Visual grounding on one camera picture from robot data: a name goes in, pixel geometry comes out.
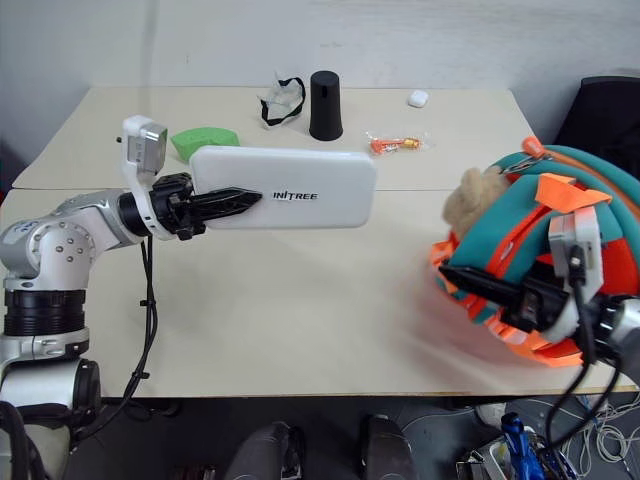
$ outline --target black cup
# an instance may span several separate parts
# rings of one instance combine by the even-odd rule
[[[309,133],[318,140],[335,140],[342,135],[340,78],[321,70],[311,75],[311,124]]]

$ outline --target black strap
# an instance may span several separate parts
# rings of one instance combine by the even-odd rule
[[[293,78],[288,78],[286,80],[278,80],[278,84],[280,84],[281,87],[286,87],[287,85],[289,85],[289,83],[291,83],[291,80],[295,80],[296,82],[298,82],[298,84],[300,85],[300,88],[302,88],[302,100],[300,100],[300,103],[296,108],[294,108],[290,113],[288,113],[284,117],[267,119],[267,117],[269,116],[269,106],[267,105],[267,102],[265,100],[260,99],[260,103],[262,104],[262,119],[270,127],[273,127],[274,125],[278,125],[282,123],[284,120],[286,120],[289,117],[295,117],[296,115],[300,115],[300,112],[302,112],[302,105],[304,105],[304,99],[307,97],[307,91],[304,88],[304,83],[302,83],[302,79],[300,77],[293,77]]]

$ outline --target gray floor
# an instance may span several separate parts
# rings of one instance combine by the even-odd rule
[[[614,403],[630,399],[617,395]],[[416,420],[406,436],[421,479],[454,479],[456,459],[499,435],[464,410],[465,399],[454,401],[455,405],[444,399],[406,397],[185,400],[173,418],[154,416],[148,422],[136,422],[121,417],[79,447],[70,459],[65,480],[158,480],[169,478],[172,468],[183,465],[214,465],[223,472],[240,442],[274,420],[303,428],[308,446],[305,478],[355,480],[360,422],[373,413],[386,414],[400,426],[426,415],[447,415]],[[567,408],[581,412],[575,400]],[[546,406],[521,399],[511,402],[509,410],[519,412],[526,424],[542,432]],[[628,434],[640,425],[640,411],[621,420]],[[566,428],[569,421],[569,417],[559,418],[556,428]],[[637,479],[639,458],[640,450],[634,447],[628,463]],[[588,479],[629,478],[621,464],[606,464],[597,454],[593,461]]]

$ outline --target stuffed animal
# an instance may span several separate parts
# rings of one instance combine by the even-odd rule
[[[484,173],[471,168],[464,172],[460,186],[447,198],[442,217],[451,225],[458,241],[509,188],[510,183],[501,171],[495,165]]]

